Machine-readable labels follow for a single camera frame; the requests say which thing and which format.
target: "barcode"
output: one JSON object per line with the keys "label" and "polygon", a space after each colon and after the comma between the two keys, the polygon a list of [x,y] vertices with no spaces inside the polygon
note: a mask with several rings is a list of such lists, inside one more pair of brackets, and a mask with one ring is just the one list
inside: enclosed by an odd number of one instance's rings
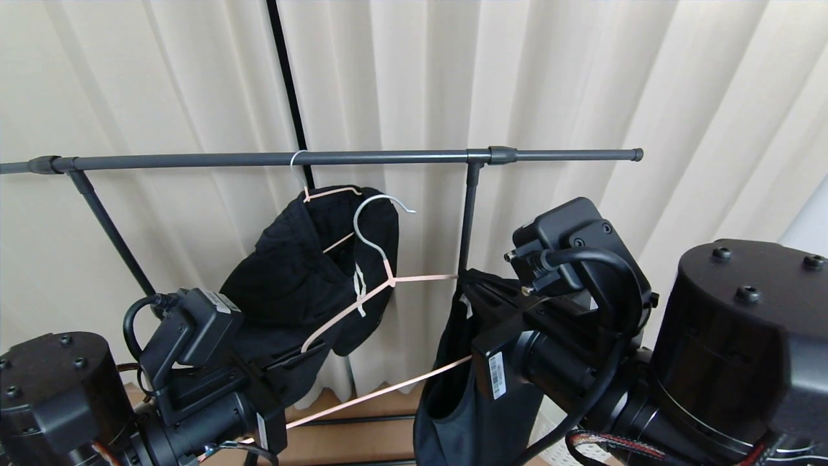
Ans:
{"label": "barcode", "polygon": [[489,358],[489,375],[492,378],[492,397],[497,400],[506,395],[506,374],[503,372],[503,353]]}

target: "white curtain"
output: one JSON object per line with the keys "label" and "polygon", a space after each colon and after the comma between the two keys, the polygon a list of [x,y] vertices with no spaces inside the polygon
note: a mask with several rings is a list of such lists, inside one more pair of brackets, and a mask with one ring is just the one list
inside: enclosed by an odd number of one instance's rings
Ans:
{"label": "white curtain", "polygon": [[[633,148],[640,163],[486,167],[469,265],[590,197],[666,295],[684,250],[777,240],[828,172],[828,3],[279,2],[311,150]],[[0,158],[296,148],[263,2],[0,2]],[[456,268],[465,166],[315,167],[400,197],[400,273]],[[159,291],[217,289],[296,195],[287,168],[93,172]],[[65,177],[3,176],[3,349],[104,335],[140,296]],[[401,284],[317,390],[431,366],[452,283]],[[652,344],[660,313],[645,342]],[[152,330],[142,316],[140,336]]]}

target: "hanger hook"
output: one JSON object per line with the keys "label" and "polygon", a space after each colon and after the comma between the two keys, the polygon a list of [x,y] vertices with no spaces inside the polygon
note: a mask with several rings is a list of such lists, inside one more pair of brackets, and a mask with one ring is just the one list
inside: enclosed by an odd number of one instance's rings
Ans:
{"label": "hanger hook", "polygon": [[300,177],[298,174],[296,174],[296,170],[293,169],[293,161],[296,160],[297,155],[299,155],[300,153],[303,153],[303,152],[307,152],[307,150],[305,150],[305,149],[297,150],[293,154],[293,157],[291,157],[291,163],[289,165],[289,167],[291,168],[291,175],[293,175],[293,177],[296,178],[296,180],[299,181],[299,187],[301,187],[301,188],[305,188],[308,185],[307,185],[307,182],[304,179],[302,179],[302,177]]}
{"label": "hanger hook", "polygon": [[359,213],[363,210],[363,208],[365,206],[367,206],[369,202],[376,201],[377,199],[389,199],[391,201],[394,201],[400,207],[402,207],[402,209],[404,211],[406,211],[410,214],[416,214],[416,211],[412,210],[412,209],[409,209],[408,207],[406,207],[405,204],[402,203],[402,201],[400,201],[399,199],[397,199],[394,196],[389,196],[388,194],[377,194],[376,196],[371,196],[368,199],[364,200],[362,202],[362,204],[359,204],[359,207],[357,207],[357,211],[354,213],[354,233],[356,233],[357,237],[363,243],[365,243],[366,245],[369,245],[372,248],[374,248],[375,250],[379,251],[379,254],[383,257],[383,260],[387,262],[388,261],[388,256],[385,255],[385,251],[383,250],[383,248],[381,248],[381,247],[375,245],[374,243],[372,243],[371,241],[365,239],[365,236],[363,236],[362,231],[359,230],[359,225],[357,223],[357,220],[359,219]]}

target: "robotic arm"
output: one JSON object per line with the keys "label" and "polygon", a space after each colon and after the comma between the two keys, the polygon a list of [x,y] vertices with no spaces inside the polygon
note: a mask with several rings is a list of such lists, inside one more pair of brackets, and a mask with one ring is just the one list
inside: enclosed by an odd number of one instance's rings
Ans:
{"label": "robotic arm", "polygon": [[[472,345],[478,388],[497,403],[532,383],[568,413],[513,464],[567,433],[573,448],[596,441],[627,464],[828,464],[823,258],[742,240],[688,251],[650,351],[641,331],[658,295],[590,201],[539,216],[513,242],[505,257],[519,281],[476,270],[460,279],[486,328]],[[132,320],[147,305],[161,323],[140,348]],[[287,369],[303,356],[246,358],[233,348],[242,327],[232,303],[200,289],[134,304],[124,336],[151,399],[135,411],[102,337],[47,334],[12,347],[0,357],[7,455],[24,465],[190,466],[240,448],[277,464]],[[251,434],[255,442],[233,440]]]}

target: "black garment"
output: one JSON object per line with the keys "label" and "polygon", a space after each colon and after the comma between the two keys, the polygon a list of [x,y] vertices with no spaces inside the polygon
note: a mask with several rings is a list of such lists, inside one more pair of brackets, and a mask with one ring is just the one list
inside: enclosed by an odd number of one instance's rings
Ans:
{"label": "black garment", "polygon": [[[341,187],[310,190],[310,194]],[[365,199],[382,194],[371,187],[362,192],[337,192],[304,202],[305,193],[287,205],[264,230],[255,251],[230,274],[221,293],[244,313],[244,325],[234,344],[246,360],[293,354],[285,374],[287,405],[313,385],[330,349],[347,356],[379,326],[392,290],[385,289],[363,305],[366,316],[354,310],[323,334],[318,351],[298,355],[301,344],[323,323],[356,301],[355,265],[368,290],[385,281],[380,254],[356,236],[328,253],[322,251],[354,231],[354,213]],[[397,210],[388,199],[369,203],[359,215],[363,235],[385,250],[397,270],[399,225]]]}
{"label": "black garment", "polygon": [[[481,331],[480,317],[473,312],[467,318],[468,306],[460,301],[461,295],[458,287],[437,348],[435,369],[471,354],[471,341]],[[524,385],[509,387],[505,395],[488,401],[477,390],[471,362],[430,378],[414,419],[416,463],[509,464],[527,447],[542,397],[535,386]]]}

